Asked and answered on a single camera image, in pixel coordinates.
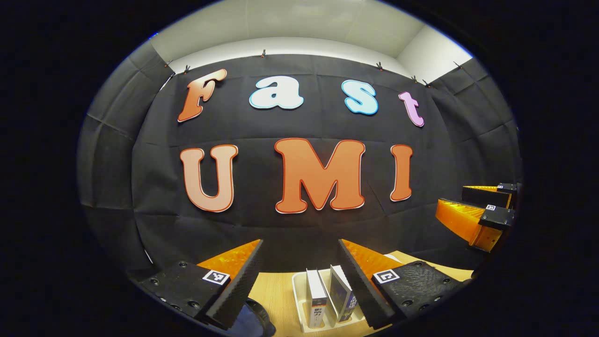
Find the book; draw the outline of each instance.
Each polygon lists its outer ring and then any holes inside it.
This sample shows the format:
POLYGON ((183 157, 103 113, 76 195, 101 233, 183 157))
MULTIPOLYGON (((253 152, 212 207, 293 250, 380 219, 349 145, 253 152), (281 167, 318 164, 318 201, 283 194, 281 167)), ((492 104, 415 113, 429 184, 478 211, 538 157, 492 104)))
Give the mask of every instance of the book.
POLYGON ((328 298, 325 287, 320 281, 317 270, 305 270, 306 277, 306 304, 308 312, 308 327, 317 329, 322 325, 328 298))
POLYGON ((337 322, 347 321, 352 316, 353 310, 358 305, 341 266, 331 266, 331 284, 329 286, 331 303, 337 310, 337 322))

